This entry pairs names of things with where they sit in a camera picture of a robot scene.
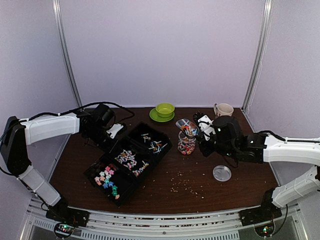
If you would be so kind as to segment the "silver metal scoop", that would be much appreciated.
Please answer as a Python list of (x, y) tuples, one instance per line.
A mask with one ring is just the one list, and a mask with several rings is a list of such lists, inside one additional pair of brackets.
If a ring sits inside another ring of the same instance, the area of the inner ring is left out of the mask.
[(189, 138), (196, 137), (200, 132), (199, 128), (186, 118), (179, 119), (175, 125)]

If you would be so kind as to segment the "clear plastic jar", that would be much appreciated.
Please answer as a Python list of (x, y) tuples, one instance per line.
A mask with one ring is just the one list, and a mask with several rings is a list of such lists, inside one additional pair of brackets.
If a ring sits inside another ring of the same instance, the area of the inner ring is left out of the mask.
[(177, 149), (183, 155), (190, 155), (196, 148), (196, 139), (189, 138), (182, 131), (178, 134)]

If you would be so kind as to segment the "black three-compartment candy tray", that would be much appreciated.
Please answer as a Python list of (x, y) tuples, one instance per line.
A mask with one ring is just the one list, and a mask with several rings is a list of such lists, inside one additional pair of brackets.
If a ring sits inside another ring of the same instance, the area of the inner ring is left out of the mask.
[(116, 206), (121, 206), (172, 148), (169, 137), (144, 122), (93, 163), (84, 175)]

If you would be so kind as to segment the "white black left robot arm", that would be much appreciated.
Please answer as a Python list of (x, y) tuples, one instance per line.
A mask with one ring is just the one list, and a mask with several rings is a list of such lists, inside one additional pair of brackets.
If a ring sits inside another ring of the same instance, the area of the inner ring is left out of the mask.
[(18, 178), (53, 207), (53, 215), (61, 222), (69, 221), (71, 209), (61, 203), (59, 192), (34, 168), (27, 147), (43, 140), (75, 134), (81, 134), (99, 146), (107, 145), (116, 136), (114, 127), (108, 126), (114, 117), (114, 111), (103, 103), (90, 112), (74, 109), (63, 113), (40, 113), (24, 119), (11, 116), (0, 139), (0, 154), (7, 173)]

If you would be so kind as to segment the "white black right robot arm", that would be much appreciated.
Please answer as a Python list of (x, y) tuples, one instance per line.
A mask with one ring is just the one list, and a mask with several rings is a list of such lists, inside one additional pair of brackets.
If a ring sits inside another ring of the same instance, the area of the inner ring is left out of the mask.
[(320, 140), (319, 138), (281, 137), (270, 130), (244, 135), (234, 116), (223, 115), (211, 120), (206, 114), (193, 115), (199, 134), (199, 149), (207, 157), (216, 152), (235, 162), (273, 163), (290, 162), (311, 164), (312, 167), (284, 185), (265, 192), (263, 205), (256, 210), (259, 220), (268, 220), (276, 207), (303, 197), (320, 188)]

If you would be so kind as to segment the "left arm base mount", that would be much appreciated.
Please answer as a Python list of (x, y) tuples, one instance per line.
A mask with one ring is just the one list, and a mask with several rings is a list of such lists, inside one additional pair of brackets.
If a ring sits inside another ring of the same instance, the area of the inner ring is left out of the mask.
[(62, 197), (57, 204), (51, 206), (45, 201), (46, 218), (56, 221), (53, 227), (53, 233), (58, 239), (65, 240), (69, 238), (76, 228), (86, 227), (90, 213), (86, 210), (69, 207), (68, 201)]

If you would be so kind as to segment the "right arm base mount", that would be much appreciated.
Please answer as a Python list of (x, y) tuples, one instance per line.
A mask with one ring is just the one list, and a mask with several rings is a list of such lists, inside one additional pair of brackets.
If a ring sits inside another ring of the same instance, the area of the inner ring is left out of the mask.
[(263, 197), (260, 206), (241, 210), (239, 218), (242, 226), (254, 225), (255, 233), (263, 238), (271, 238), (284, 225), (276, 230), (275, 219), (282, 216), (281, 208), (272, 203), (272, 195), (275, 188), (267, 190)]

